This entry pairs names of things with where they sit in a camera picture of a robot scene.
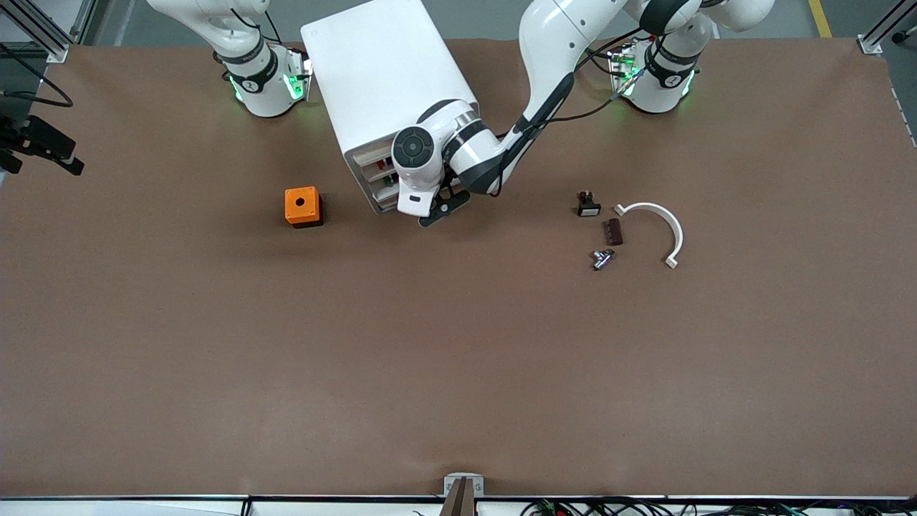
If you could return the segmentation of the white drawer cabinet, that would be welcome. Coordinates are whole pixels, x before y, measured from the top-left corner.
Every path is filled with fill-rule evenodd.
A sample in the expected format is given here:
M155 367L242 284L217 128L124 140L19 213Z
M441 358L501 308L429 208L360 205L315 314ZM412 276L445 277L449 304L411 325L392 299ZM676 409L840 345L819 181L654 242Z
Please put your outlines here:
M399 186L392 156L399 131L438 102L479 111L422 0L369 0L305 24L300 34L342 156L368 202L384 176L395 174Z

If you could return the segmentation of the orange box with hole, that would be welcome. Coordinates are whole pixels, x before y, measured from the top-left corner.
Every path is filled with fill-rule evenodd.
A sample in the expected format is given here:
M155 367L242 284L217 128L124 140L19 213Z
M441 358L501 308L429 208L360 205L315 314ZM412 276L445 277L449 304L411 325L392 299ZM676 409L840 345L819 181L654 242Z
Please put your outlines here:
M284 191L284 218L295 229L323 226L323 197L317 187L304 186Z

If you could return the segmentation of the aluminium frame profile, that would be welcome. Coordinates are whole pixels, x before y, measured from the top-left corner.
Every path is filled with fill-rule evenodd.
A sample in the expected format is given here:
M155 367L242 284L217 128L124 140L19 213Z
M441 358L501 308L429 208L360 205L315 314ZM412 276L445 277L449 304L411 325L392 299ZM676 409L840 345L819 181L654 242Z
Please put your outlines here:
M89 44L109 0L0 0L0 43L26 57L63 63Z
M857 41L862 53L879 55L883 52L881 43L897 33L901 25L914 11L917 11L917 0L896 0L888 12L882 14L865 34L858 34Z

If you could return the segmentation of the grey metal bracket with post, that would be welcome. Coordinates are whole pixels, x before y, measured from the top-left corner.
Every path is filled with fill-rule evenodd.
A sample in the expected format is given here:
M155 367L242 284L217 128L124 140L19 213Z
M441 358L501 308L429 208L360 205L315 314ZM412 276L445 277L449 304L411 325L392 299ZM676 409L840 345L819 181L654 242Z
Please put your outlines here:
M485 494L484 477L454 472L444 477L444 497L439 516L479 516L477 502Z

